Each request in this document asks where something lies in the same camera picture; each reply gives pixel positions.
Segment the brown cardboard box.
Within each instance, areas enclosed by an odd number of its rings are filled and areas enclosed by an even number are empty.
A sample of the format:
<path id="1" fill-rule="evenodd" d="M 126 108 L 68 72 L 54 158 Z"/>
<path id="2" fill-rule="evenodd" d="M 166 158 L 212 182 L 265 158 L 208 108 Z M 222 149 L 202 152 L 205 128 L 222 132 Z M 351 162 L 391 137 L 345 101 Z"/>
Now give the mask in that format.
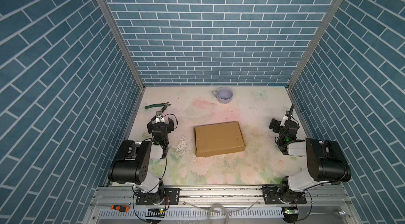
<path id="1" fill-rule="evenodd" d="M 224 122 L 194 128 L 197 158 L 245 151 L 239 122 Z"/>

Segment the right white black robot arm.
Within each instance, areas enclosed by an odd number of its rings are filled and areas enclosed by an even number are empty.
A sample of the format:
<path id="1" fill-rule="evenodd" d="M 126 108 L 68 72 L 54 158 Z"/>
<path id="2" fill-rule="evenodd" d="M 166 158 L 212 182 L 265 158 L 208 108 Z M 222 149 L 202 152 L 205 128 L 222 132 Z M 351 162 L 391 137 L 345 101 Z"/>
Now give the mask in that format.
<path id="1" fill-rule="evenodd" d="M 272 119 L 269 125 L 278 136 L 275 143 L 279 151 L 291 157 L 306 158 L 306 168 L 292 176 L 285 176 L 279 184 L 277 195 L 285 203 L 300 200 L 305 192 L 317 186 L 351 180 L 349 164 L 339 144 L 312 138 L 298 139 L 298 123 L 284 117 Z"/>

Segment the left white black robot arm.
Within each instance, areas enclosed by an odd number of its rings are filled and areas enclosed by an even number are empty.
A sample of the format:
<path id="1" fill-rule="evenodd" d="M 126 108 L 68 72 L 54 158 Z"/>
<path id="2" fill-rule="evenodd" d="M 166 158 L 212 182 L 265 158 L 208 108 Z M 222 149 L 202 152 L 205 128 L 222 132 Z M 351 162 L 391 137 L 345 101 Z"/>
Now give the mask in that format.
<path id="1" fill-rule="evenodd" d="M 108 180 L 123 185 L 132 185 L 135 195 L 142 203 L 157 204 L 165 197 L 162 177 L 148 172 L 151 159 L 167 159 L 168 134 L 175 130 L 173 119 L 155 119 L 147 124 L 151 138 L 136 143 L 124 140 L 108 170 Z"/>

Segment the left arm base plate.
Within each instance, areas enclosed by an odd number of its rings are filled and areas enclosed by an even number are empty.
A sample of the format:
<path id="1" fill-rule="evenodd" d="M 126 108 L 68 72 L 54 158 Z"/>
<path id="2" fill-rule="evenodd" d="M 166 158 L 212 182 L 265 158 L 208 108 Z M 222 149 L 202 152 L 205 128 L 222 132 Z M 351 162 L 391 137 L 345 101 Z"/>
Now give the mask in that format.
<path id="1" fill-rule="evenodd" d="M 180 197 L 179 188 L 160 188 L 155 193 L 143 193 L 140 190 L 135 192 L 135 205 L 152 206 L 152 205 L 178 205 Z"/>

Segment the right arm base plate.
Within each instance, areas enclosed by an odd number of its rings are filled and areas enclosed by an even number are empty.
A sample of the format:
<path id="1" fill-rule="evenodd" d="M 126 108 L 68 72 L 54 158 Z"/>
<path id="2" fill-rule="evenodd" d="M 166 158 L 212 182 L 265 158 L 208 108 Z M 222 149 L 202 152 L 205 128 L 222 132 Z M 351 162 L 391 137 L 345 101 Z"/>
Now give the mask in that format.
<path id="1" fill-rule="evenodd" d="M 293 192 L 293 191 L 283 191 L 277 186 L 263 186 L 261 188 L 263 193 L 263 199 L 266 205 L 277 205 L 277 204 L 298 204 L 303 205 L 307 203 L 304 193 Z"/>

